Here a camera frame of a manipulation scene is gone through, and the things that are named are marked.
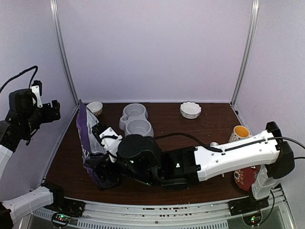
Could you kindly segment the purple puppy food bag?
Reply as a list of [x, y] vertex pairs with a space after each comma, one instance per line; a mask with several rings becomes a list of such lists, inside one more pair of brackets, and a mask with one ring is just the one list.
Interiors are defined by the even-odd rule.
[[103, 171], [100, 163], [108, 159], [105, 149], [100, 145], [92, 127], [99, 123], [98, 118], [79, 100], [79, 113], [76, 126], [82, 148], [82, 165], [100, 190], [113, 188], [119, 185], [119, 177], [112, 177]]

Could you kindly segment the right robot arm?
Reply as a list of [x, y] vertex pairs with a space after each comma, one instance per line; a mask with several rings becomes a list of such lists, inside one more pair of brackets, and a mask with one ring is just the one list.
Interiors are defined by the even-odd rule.
[[118, 185], [122, 175], [149, 186], [184, 189], [220, 174], [259, 165], [249, 196], [228, 203], [232, 214], [267, 207], [277, 180], [295, 167], [289, 140], [281, 135], [275, 122], [244, 140], [218, 146], [198, 142], [197, 146], [172, 151], [162, 151], [155, 137], [122, 137], [100, 123], [92, 128], [92, 133], [106, 152], [94, 165], [103, 189]]

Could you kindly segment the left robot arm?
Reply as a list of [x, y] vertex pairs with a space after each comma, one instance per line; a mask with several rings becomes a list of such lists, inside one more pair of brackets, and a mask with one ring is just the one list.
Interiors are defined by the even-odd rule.
[[[20, 141], [28, 145], [41, 124], [60, 120], [60, 103], [42, 103], [39, 86], [19, 89], [9, 94], [9, 111], [0, 122], [0, 171], [4, 169], [18, 148]], [[18, 198], [0, 203], [0, 227], [11, 229], [20, 219], [44, 206], [64, 212], [69, 204], [62, 187], [43, 183]]]

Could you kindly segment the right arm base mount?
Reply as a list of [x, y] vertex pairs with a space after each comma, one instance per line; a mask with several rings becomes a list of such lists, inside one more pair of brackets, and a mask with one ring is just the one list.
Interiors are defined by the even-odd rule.
[[231, 216], [241, 215], [243, 222], [250, 227], [258, 226], [263, 221], [261, 210], [268, 206], [267, 198], [255, 200], [251, 197], [246, 197], [228, 202]]

